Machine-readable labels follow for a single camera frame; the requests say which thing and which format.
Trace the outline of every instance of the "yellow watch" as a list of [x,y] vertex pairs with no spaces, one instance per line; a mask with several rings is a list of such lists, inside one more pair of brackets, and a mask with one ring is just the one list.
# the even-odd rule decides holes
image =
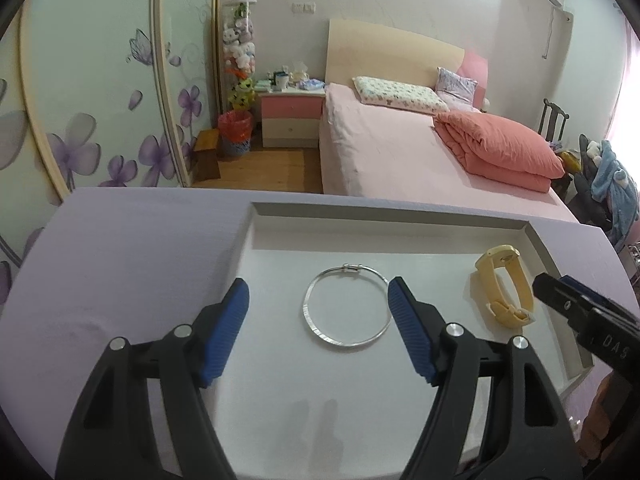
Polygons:
[[[520,308],[508,303],[498,284],[495,269],[507,269],[513,285],[518,291]],[[482,286],[489,303],[487,308],[494,315],[495,320],[507,328],[521,328],[535,321],[533,312],[533,293],[522,270],[520,253],[510,245],[501,245],[489,249],[478,261],[476,269],[480,274]]]

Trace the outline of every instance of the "wooden stool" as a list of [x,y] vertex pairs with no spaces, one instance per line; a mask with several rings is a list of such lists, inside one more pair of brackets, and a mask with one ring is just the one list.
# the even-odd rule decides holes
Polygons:
[[218,129],[202,130],[198,134],[196,145],[193,151],[196,155],[195,179],[211,180],[220,178],[220,167],[218,165]]

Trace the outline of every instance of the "headboard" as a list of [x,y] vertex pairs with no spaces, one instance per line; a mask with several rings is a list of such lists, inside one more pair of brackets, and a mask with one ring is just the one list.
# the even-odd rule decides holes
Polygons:
[[352,78],[367,75],[434,88],[439,66],[478,81],[474,105],[482,105],[488,63],[473,52],[385,25],[356,20],[330,22],[327,83],[353,88]]

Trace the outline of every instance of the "purple table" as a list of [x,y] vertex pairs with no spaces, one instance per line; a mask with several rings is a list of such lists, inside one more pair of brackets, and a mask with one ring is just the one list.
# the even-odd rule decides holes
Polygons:
[[[0,317],[0,404],[51,475],[76,399],[108,341],[117,335],[132,344],[156,339],[193,319],[207,298],[221,298],[234,237],[251,202],[479,213],[325,195],[76,190],[32,249]],[[622,264],[601,230],[529,221],[563,274],[640,314]],[[584,418],[607,373],[597,362],[568,400],[569,414]]]

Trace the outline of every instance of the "blue basket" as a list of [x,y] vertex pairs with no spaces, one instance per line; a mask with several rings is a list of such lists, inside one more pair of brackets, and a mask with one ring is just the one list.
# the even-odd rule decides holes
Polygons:
[[251,149],[251,139],[242,142],[231,142],[225,136],[222,136],[222,149],[228,156],[241,156]]

